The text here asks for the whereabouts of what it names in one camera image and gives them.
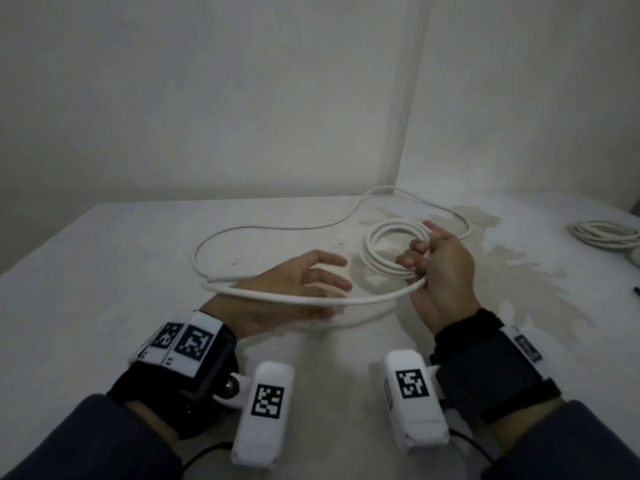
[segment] dark sleeve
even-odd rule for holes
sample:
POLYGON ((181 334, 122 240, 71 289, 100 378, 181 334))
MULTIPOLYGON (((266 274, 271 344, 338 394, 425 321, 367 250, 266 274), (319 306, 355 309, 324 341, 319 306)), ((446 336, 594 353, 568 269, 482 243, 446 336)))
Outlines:
POLYGON ((640 478, 640 458, 578 401, 560 407, 485 470, 483 480, 640 478))
POLYGON ((174 480, 181 469, 178 455, 141 418, 94 394, 4 480, 174 480))

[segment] white table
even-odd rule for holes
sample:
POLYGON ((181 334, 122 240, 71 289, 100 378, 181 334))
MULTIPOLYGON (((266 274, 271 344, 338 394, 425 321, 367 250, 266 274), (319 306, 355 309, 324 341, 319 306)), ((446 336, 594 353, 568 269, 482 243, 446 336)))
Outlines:
MULTIPOLYGON (((425 195, 474 222, 466 244, 477 262, 477 292, 487 308, 523 327, 548 357, 568 398, 580 398, 640 452, 640 269, 590 248, 564 226, 640 219, 567 192, 425 195)), ((106 391, 125 359, 161 322, 185 317, 208 293, 188 265, 192 245, 216 227, 243 223, 313 224, 341 216, 355 197, 172 201, 99 205, 0 277, 0 474, 34 448, 75 405, 106 391)), ((440 215, 382 197, 347 222, 314 231, 240 230, 203 249, 208 269, 257 273, 322 248, 352 257, 367 226, 392 215, 440 215)), ((400 286, 372 278, 357 262, 344 271, 354 295, 400 286)), ((395 450, 387 413, 372 386, 375 363, 389 350, 429 353, 433 339, 407 299, 347 309, 338 321, 370 317, 335 331, 254 337, 238 347, 251 373, 264 359, 296 368, 294 403, 282 458, 272 478, 464 478, 453 447, 405 457, 395 450)), ((234 436, 237 417, 181 445, 189 457, 234 436)), ((227 453, 201 460, 192 478, 258 478, 229 465, 227 453)), ((483 466, 473 452, 466 455, 483 466)))

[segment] coiled white cable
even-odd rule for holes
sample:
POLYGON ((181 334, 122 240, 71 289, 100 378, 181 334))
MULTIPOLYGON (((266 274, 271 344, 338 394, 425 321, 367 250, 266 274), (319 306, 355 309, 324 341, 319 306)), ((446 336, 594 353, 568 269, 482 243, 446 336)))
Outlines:
MULTIPOLYGON (((231 288, 229 286, 221 285, 220 283, 225 282, 238 282, 241 280, 245 280, 247 278, 252 278, 252 276, 224 276, 224 277, 215 277, 210 276, 205 273, 200 266, 198 265, 198 252, 203 247, 204 243, 214 238, 217 235, 220 235, 224 232, 228 232, 235 229, 276 229, 276 230, 308 230, 308 229, 320 229, 323 227, 330 227, 336 225, 340 222, 343 222, 345 219, 350 217, 358 206, 367 199, 373 197, 379 197, 382 195, 375 195, 376 192, 380 190, 395 190, 396 192, 404 193, 406 196, 389 194, 386 196, 389 197, 397 197, 397 198, 405 198, 407 199, 411 197, 409 200, 416 200, 418 202, 422 202, 425 205, 429 205, 431 207, 435 207, 437 209, 445 210, 446 212, 452 213, 454 216, 460 218, 462 222, 467 226, 467 230, 458 236, 459 239, 464 239, 471 233, 471 224, 468 219, 461 214, 455 212, 452 209, 447 209, 446 207, 442 207, 440 205, 434 204, 432 202, 426 201, 418 195, 414 195, 411 192, 407 192, 406 190, 399 189, 393 185, 384 185, 382 187, 375 187, 362 195, 362 198, 356 203, 356 205, 345 215, 345 217, 341 217, 340 219, 316 226, 271 226, 271 225, 246 225, 246 226, 235 226, 228 227, 226 229, 222 229, 208 236, 208 238, 204 239, 200 242, 196 247, 194 247, 191 252, 190 262, 193 270, 207 281, 203 283, 204 288, 215 291, 216 293, 237 296, 240 298, 251 298, 251 299, 259 299, 262 301, 273 301, 276 303, 286 303, 290 305, 319 305, 319 306, 349 306, 349 305, 371 305, 373 303, 380 303, 382 301, 388 301, 391 299, 399 298, 406 294, 411 293, 414 290, 417 290, 421 286, 423 286, 425 279, 422 278, 416 281, 414 284, 407 286, 398 291, 394 291, 391 293, 386 293, 378 296, 366 296, 361 298, 315 298, 308 296, 290 296, 276 293, 266 293, 262 291, 253 291, 253 290, 243 290, 238 288, 231 288)), ((384 259, 380 254, 376 251, 375 245, 376 243, 384 236, 385 234, 391 232, 402 232, 407 233, 414 236, 416 239, 421 239, 423 241, 429 240, 430 230, 425 227, 422 223, 418 221, 414 221, 411 219, 389 219, 386 221, 382 221, 374 225, 364 236, 362 247, 360 249, 360 256, 364 264, 370 268, 373 272, 380 274, 381 276, 385 276, 387 278, 393 278, 398 280, 406 280, 415 276, 411 271, 407 271, 404 267, 391 262, 387 259, 384 259)))
POLYGON ((576 239, 596 248, 623 251, 640 246, 640 232, 607 221, 581 221, 569 226, 576 239))

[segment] water stain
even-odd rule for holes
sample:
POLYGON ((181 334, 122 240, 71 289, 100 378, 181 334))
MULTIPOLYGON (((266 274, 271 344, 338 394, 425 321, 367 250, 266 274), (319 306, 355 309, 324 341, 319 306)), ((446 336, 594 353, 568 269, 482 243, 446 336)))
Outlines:
MULTIPOLYGON (((386 209, 376 207, 384 216, 377 221, 358 221, 363 226, 372 226, 381 220, 402 218, 386 209)), ((570 346, 576 341, 574 328, 578 323, 595 327, 591 318, 563 297, 565 291, 557 282, 566 275, 564 270, 549 273, 536 262, 527 260, 524 251, 496 245, 491 250, 483 249, 489 229, 498 227, 502 219, 482 212, 476 207, 455 207, 454 210, 468 218, 472 224, 471 235, 463 242, 476 260, 476 294, 483 306, 498 311, 509 301, 513 307, 513 322, 523 325, 531 321, 559 342, 570 346)), ((431 215, 428 219, 446 229, 459 228, 459 219, 431 215)), ((398 282, 371 285, 366 279, 367 270, 360 270, 362 263, 354 257, 351 275, 363 289, 379 294, 397 289, 398 282)))

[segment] white controller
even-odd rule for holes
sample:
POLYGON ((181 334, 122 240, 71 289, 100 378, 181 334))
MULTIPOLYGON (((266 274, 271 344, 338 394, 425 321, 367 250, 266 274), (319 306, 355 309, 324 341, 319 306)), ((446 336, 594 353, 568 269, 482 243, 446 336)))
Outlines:
POLYGON ((396 446, 409 452, 416 447, 449 443, 449 427, 438 401, 435 371, 414 350, 393 350, 384 358, 391 428, 396 446))
POLYGON ((231 450, 233 463, 275 467, 284 443, 294 375, 294 368, 288 364, 263 362, 253 379, 232 374, 239 383, 237 395, 231 399, 213 396, 220 404, 243 410, 231 450))

